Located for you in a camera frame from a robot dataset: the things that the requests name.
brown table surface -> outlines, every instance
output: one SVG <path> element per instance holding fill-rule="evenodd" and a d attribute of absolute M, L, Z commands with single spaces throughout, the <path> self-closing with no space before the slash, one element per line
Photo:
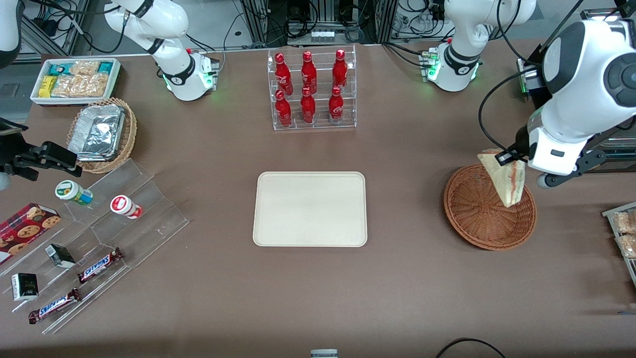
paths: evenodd
<path fill-rule="evenodd" d="M 518 46 L 530 53 L 536 43 Z M 192 221 L 57 334 L 41 335 L 3 299 L 0 356 L 298 358 L 333 347 L 343 358 L 434 357 L 472 336 L 508 357 L 633 357 L 636 317 L 616 312 L 636 309 L 636 290 L 600 213 L 636 200 L 634 175 L 542 190 L 529 171 L 532 237 L 508 252 L 473 247 L 450 227 L 441 194 L 457 168 L 492 147 L 477 109 L 514 72 L 513 54 L 494 41 L 477 79 L 446 93 L 381 46 L 356 50 L 359 125 L 321 133 L 272 130 L 265 50 L 229 53 L 218 90 L 192 103 L 166 90 L 151 57 L 120 57 L 116 95 L 139 121 L 132 157 Z M 533 110 L 518 87 L 504 86 L 485 110 L 504 143 Z M 24 136 L 65 143 L 77 111 L 34 105 Z M 256 246 L 264 171 L 360 171 L 366 245 Z M 14 178 L 0 192 L 0 217 L 29 202 L 60 206 L 53 188 L 65 178 Z M 494 356 L 463 344 L 447 357 Z"/>

wicker basket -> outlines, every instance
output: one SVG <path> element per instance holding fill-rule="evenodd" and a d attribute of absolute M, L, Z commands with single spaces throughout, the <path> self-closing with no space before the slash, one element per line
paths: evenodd
<path fill-rule="evenodd" d="M 481 164 L 465 166 L 449 179 L 444 210 L 468 242 L 487 250 L 509 250 L 532 234 L 537 222 L 534 198 L 526 186 L 519 203 L 506 208 Z"/>
<path fill-rule="evenodd" d="M 117 169 L 126 160 L 128 160 L 128 158 L 130 157 L 130 153 L 132 152 L 132 147 L 134 147 L 135 145 L 135 136 L 137 135 L 137 119 L 135 118 L 135 113 L 132 113 L 132 110 L 126 104 L 126 102 L 117 98 L 109 98 L 91 103 L 90 106 L 107 106 L 109 104 L 116 104 L 126 109 L 126 118 L 124 118 L 123 123 L 123 135 L 120 140 L 119 154 L 117 155 L 117 157 L 115 157 L 114 160 L 110 162 L 77 161 L 77 164 L 89 173 L 104 174 Z M 75 116 L 73 124 L 71 124 L 71 130 L 69 131 L 69 135 L 66 138 L 67 146 L 71 142 L 71 137 L 73 136 L 73 132 L 75 131 L 75 124 L 77 123 L 79 116 L 80 114 L 78 113 L 78 115 Z"/>

clear acrylic bottle rack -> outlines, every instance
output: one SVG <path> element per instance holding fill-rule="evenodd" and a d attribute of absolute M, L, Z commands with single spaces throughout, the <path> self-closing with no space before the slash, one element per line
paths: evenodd
<path fill-rule="evenodd" d="M 0 273 L 0 289 L 3 290 L 4 299 L 13 300 L 11 275 L 34 273 L 38 278 L 38 298 L 18 301 L 13 309 L 16 314 L 24 316 L 24 324 L 29 324 L 29 312 L 38 310 L 66 295 L 74 287 L 79 287 L 82 297 L 79 303 L 52 313 L 35 325 L 38 329 L 43 329 L 43 334 L 57 332 L 188 224 L 189 221 L 175 204 L 163 196 L 153 183 L 152 177 L 148 171 L 129 159 L 89 188 L 94 195 L 89 205 L 66 202 L 57 210 L 62 217 L 60 224 L 54 227 L 57 231 L 53 234 L 47 232 L 46 236 L 38 238 L 27 247 L 33 246 L 30 251 L 14 258 L 16 262 L 8 262 L 11 266 L 3 268 L 4 271 Z M 119 194 L 130 197 L 135 204 L 142 206 L 143 215 L 131 220 L 113 213 L 110 202 Z M 76 264 L 69 269 L 54 266 L 45 252 L 45 248 L 52 243 L 66 247 Z M 78 273 L 116 247 L 120 248 L 124 257 L 80 285 Z"/>
<path fill-rule="evenodd" d="M 331 89 L 333 88 L 333 76 L 331 70 L 336 62 L 336 50 L 339 48 L 345 50 L 345 62 L 347 63 L 347 86 L 342 90 L 342 99 L 344 106 L 342 110 L 342 123 L 333 125 L 329 122 L 329 98 L 331 97 Z M 356 111 L 356 48 L 354 46 L 340 47 L 312 47 L 309 50 L 317 70 L 318 76 L 318 92 L 314 94 L 316 102 L 316 114 L 313 124 L 307 124 L 303 121 L 303 113 L 300 108 L 300 99 L 302 98 L 301 90 L 303 88 L 303 80 L 300 70 L 303 67 L 303 51 L 307 48 L 285 48 L 278 50 L 270 50 L 267 60 L 267 75 L 270 85 L 270 101 L 272 103 L 272 122 L 276 131 L 283 129 L 338 129 L 343 127 L 355 127 L 357 125 Z M 276 62 L 274 55 L 282 53 L 285 56 L 285 63 L 291 71 L 291 83 L 294 86 L 294 93 L 287 96 L 287 100 L 291 105 L 291 127 L 283 127 L 278 121 L 276 115 L 276 98 L 275 93 L 278 89 L 276 82 Z"/>

coca-cola bottle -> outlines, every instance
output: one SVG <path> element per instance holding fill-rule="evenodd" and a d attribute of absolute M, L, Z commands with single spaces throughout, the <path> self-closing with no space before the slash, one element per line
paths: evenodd
<path fill-rule="evenodd" d="M 285 63 L 285 56 L 279 52 L 274 55 L 274 59 L 276 60 L 276 82 L 279 84 L 279 89 L 283 90 L 286 96 L 291 96 L 294 93 L 294 86 L 291 85 L 291 72 Z"/>
<path fill-rule="evenodd" d="M 287 99 L 285 99 L 285 93 L 282 90 L 276 90 L 276 114 L 279 118 L 280 125 L 282 127 L 291 126 L 291 106 Z"/>
<path fill-rule="evenodd" d="M 309 87 L 312 94 L 318 92 L 316 65 L 312 61 L 312 53 L 309 51 L 303 52 L 303 68 L 300 73 L 303 75 L 303 86 Z"/>
<path fill-rule="evenodd" d="M 333 85 L 344 88 L 347 86 L 347 63 L 345 62 L 345 50 L 336 50 L 336 62 L 333 64 Z"/>
<path fill-rule="evenodd" d="M 344 104 L 340 95 L 340 86 L 333 86 L 331 98 L 329 98 L 329 121 L 331 124 L 338 125 L 342 123 L 342 106 Z"/>
<path fill-rule="evenodd" d="M 313 124 L 316 114 L 316 101 L 309 87 L 303 87 L 303 97 L 300 99 L 300 107 L 303 109 L 303 120 L 307 124 Z"/>

cookie box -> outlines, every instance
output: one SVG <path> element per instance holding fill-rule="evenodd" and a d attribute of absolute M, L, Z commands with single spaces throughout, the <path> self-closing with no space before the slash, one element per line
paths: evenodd
<path fill-rule="evenodd" d="M 49 72 L 52 66 L 67 64 L 67 63 L 78 61 L 78 60 L 112 62 L 113 66 L 110 69 L 108 82 L 106 83 L 106 89 L 102 97 L 59 98 L 59 97 L 40 97 L 39 96 L 39 89 L 42 86 L 42 81 L 44 81 L 45 77 L 49 75 Z M 97 102 L 102 99 L 109 99 L 115 88 L 115 83 L 117 82 L 117 76 L 119 75 L 120 68 L 121 68 L 120 62 L 112 57 L 78 57 L 78 58 L 71 58 L 71 59 L 46 60 L 42 64 L 42 68 L 40 69 L 40 73 L 38 75 L 38 79 L 36 80 L 36 84 L 35 86 L 33 86 L 33 90 L 31 91 L 31 101 L 33 101 L 33 103 L 39 104 L 40 106 L 46 107 L 46 106 L 81 106 L 84 104 Z"/>
<path fill-rule="evenodd" d="M 61 220 L 57 211 L 31 203 L 0 224 L 0 265 Z"/>

